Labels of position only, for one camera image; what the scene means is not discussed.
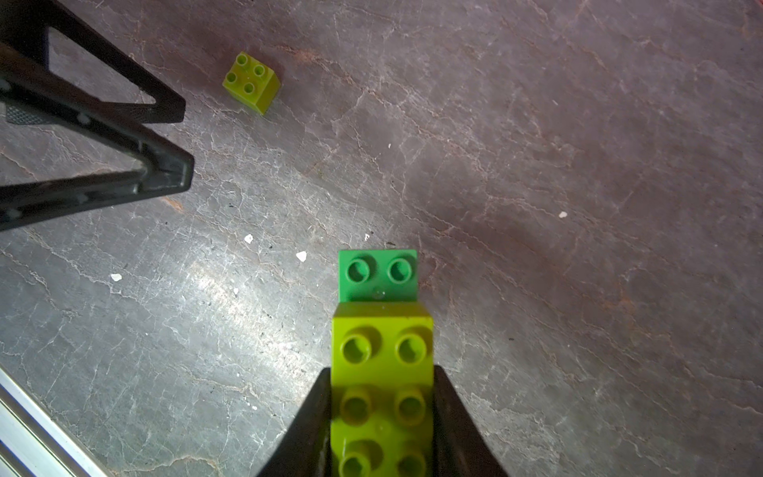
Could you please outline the dark green 2x2 brick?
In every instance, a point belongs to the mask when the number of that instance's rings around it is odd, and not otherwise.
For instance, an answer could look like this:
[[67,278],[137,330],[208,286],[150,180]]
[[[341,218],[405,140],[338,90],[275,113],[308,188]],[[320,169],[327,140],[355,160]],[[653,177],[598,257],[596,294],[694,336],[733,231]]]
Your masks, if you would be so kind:
[[339,302],[417,302],[416,250],[340,250]]

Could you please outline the lime 2x2 brick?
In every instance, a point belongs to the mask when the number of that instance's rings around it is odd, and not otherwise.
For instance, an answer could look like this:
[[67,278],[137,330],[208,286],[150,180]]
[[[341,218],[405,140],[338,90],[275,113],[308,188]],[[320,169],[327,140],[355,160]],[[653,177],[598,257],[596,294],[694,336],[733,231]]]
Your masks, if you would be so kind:
[[265,115],[281,83],[273,69],[242,52],[226,73],[223,87],[234,99]]

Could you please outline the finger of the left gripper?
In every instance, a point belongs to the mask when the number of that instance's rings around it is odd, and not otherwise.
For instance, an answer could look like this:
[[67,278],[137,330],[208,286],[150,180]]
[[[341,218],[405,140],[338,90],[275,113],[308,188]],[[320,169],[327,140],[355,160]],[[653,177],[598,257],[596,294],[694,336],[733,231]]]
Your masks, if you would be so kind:
[[1,44],[141,124],[184,120],[180,93],[59,1],[3,1]]
[[195,161],[189,152],[5,44],[1,100],[141,163],[139,169],[128,171],[3,186],[3,232],[190,189]]

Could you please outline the lime 2x4 brick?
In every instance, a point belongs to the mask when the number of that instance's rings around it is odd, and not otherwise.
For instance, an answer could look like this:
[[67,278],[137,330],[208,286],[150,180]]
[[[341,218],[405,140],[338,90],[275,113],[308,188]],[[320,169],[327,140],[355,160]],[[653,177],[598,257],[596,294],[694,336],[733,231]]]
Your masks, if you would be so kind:
[[333,475],[432,475],[433,328],[417,302],[338,305],[332,318]]

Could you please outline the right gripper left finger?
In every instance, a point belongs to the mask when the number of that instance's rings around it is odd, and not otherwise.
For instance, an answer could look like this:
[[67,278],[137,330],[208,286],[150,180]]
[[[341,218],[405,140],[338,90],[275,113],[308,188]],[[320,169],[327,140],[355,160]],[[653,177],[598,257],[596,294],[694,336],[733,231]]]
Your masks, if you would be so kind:
[[324,368],[258,476],[331,475],[331,369]]

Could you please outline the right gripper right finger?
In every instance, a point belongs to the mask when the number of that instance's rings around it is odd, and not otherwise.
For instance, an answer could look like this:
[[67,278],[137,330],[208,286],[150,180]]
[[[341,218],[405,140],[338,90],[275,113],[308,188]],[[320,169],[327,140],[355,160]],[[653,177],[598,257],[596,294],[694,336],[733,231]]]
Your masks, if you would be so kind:
[[434,476],[509,476],[439,365],[434,367],[433,416]]

